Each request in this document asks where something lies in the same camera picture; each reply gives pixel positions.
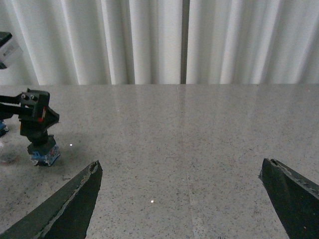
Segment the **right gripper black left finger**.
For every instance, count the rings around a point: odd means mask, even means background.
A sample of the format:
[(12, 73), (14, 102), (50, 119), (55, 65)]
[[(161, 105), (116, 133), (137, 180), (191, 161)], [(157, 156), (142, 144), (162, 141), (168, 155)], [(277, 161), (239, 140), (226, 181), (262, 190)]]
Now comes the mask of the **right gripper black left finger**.
[(103, 169), (90, 163), (62, 188), (3, 232), (2, 239), (84, 239), (101, 187)]

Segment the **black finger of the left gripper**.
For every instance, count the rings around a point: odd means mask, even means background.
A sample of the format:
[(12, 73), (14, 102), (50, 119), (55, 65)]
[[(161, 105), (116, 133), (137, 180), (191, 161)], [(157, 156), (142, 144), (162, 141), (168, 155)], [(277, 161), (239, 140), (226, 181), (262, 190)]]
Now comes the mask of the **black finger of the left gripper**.
[(47, 129), (59, 122), (59, 114), (49, 107), (50, 93), (27, 89), (17, 96), (0, 97), (0, 119), (18, 115), (20, 134), (43, 136)]

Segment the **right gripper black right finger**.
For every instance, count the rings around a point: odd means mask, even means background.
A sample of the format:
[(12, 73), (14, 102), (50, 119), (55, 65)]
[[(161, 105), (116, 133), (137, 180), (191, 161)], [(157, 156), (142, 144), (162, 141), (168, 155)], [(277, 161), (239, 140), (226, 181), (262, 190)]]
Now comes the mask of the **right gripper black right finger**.
[(319, 186), (275, 159), (265, 158), (260, 176), (291, 239), (319, 237)]

